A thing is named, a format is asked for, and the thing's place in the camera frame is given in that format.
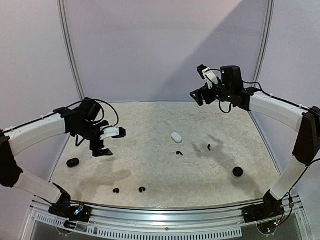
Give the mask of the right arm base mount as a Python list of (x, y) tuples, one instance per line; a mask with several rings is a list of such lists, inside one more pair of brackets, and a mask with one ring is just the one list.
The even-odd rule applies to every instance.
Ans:
[(245, 223), (257, 222), (285, 213), (282, 199), (275, 198), (268, 190), (262, 198), (262, 203), (251, 204), (242, 208), (241, 215)]

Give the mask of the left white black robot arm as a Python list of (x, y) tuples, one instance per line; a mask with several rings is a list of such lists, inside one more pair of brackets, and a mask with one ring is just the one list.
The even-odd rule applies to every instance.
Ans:
[(120, 136), (119, 115), (109, 103), (85, 98), (22, 124), (0, 131), (0, 185), (19, 189), (39, 197), (63, 216), (74, 213), (70, 196), (57, 184), (49, 182), (48, 173), (57, 158), (54, 139), (75, 139), (75, 145), (89, 143), (94, 157), (110, 156), (104, 140)]

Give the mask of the white earbud charging case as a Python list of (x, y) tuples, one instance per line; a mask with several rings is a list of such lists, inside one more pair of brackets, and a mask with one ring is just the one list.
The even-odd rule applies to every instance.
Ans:
[(183, 141), (182, 136), (177, 132), (172, 132), (170, 136), (171, 136), (171, 139), (177, 144)]

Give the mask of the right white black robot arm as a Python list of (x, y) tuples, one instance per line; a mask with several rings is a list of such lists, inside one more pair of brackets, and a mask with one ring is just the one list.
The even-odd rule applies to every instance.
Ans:
[(320, 109), (306, 107), (265, 92), (262, 87), (245, 87), (239, 66), (227, 65), (216, 70), (199, 65), (197, 72), (205, 80), (203, 87), (190, 93), (195, 102), (202, 106), (217, 101), (228, 103), (229, 109), (239, 108), (276, 120), (297, 132), (292, 151), (292, 160), (280, 179), (264, 195), (258, 213), (269, 218), (278, 210), (280, 202), (298, 183), (307, 168), (317, 162), (320, 151)]

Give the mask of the black oval charging case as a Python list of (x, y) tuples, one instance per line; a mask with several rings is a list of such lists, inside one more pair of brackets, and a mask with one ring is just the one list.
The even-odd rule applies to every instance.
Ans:
[(78, 158), (72, 158), (66, 162), (66, 165), (68, 168), (74, 168), (74, 167), (78, 166), (79, 164), (80, 164), (80, 160)]

